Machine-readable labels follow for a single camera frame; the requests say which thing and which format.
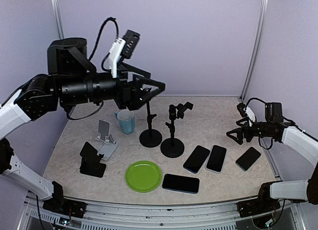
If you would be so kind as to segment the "black phone white case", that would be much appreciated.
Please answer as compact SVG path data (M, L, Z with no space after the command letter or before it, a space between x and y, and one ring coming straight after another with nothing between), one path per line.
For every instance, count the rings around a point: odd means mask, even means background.
M213 145L205 168L214 173L221 173L223 170L227 149L218 145Z

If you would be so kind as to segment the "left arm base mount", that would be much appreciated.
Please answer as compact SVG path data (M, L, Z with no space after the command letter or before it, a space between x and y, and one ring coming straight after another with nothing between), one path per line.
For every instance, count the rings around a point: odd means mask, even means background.
M67 215L69 217L82 219L86 210L86 203L65 198L62 200L52 198L44 201L43 209L54 213Z

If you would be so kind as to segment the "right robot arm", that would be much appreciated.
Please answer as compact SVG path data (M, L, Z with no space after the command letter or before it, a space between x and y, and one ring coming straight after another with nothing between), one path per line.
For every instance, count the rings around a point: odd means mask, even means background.
M259 197L254 201L254 208L265 212L273 205L274 200L285 199L318 203L318 140L294 121L283 116L282 104L279 102L264 102L265 121L258 122L248 104L240 102L237 105L242 119L236 121L238 127L226 132L226 135L239 145L243 141L251 142L254 137L271 138L300 154L314 168L309 179L296 181L267 182L261 185Z

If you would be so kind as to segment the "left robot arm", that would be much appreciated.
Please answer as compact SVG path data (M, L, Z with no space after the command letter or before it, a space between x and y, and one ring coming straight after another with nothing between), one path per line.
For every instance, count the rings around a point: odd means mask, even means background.
M14 154L7 135L18 127L62 107L69 113L79 104L103 105L114 100L118 108L140 109L165 90L149 72L123 64L118 77L99 73L87 58L87 40L66 38L53 41L47 50L48 73L39 74L12 93L0 108L0 172L48 202L58 212L70 207L63 188L25 166Z

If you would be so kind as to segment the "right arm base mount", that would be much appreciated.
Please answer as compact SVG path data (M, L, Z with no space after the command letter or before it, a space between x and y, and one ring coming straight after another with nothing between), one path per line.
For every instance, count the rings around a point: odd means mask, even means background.
M241 218L267 213L277 210L280 207L279 200L265 201L260 199L250 199L237 203L237 209Z

